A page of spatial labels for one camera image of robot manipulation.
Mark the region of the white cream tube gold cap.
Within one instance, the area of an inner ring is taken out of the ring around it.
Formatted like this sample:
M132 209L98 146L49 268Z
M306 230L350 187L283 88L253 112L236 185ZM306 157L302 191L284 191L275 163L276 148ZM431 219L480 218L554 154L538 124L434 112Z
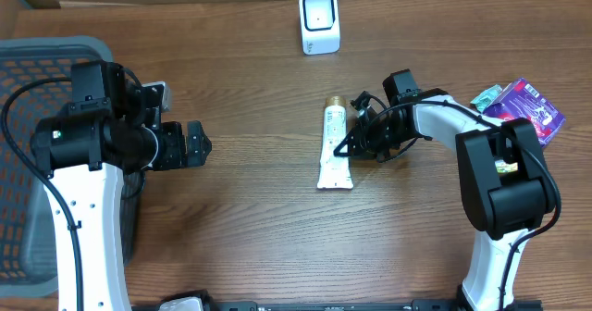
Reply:
M323 114L323 135L319 162L319 178L316 187L320 190L353 188L347 148L335 150L347 136L346 102L342 96L330 96L326 99Z

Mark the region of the teal wet wipes pack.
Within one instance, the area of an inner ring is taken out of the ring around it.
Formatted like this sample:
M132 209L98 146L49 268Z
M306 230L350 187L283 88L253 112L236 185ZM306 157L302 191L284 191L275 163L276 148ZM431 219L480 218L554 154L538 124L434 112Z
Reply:
M474 107L479 113L483 113L495 101L502 91L503 88L499 84L495 84L475 97L470 102L470 105Z

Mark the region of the green tea carton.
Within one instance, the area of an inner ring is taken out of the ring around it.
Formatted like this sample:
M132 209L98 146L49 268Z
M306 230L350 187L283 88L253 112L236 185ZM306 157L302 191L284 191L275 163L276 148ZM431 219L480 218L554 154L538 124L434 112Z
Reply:
M517 163L507 163L504 160L498 160L495 162L496 170L500 175L513 173L518 170Z

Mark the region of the purple sanitary pad pack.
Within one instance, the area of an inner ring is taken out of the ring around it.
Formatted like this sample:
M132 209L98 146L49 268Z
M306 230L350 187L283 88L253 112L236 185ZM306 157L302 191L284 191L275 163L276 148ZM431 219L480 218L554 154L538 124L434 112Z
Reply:
M535 127L542 148L549 145L566 121L562 112L525 78L504 87L482 114L504 121L517 118L529 120Z

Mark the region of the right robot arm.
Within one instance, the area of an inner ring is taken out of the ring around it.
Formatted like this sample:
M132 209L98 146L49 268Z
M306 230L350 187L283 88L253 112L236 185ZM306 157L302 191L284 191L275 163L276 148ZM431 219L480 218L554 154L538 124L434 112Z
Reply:
M421 90L409 69L383 80L386 98L362 92L351 101L358 117L330 156L386 163L419 139L436 140L456 156L462 207L476 230L468 274L451 310L540 310L518 301L513 283L528 241L561 215L561 193L551 177L534 124L505 121L457 103L436 88Z

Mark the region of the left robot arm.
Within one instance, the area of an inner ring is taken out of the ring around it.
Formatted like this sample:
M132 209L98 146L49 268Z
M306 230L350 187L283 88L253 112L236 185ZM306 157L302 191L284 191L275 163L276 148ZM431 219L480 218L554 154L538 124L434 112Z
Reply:
M170 93L104 60L72 66L72 100L31 137L52 209L61 310L129 310L120 206L124 177L204 165L199 121L164 122Z

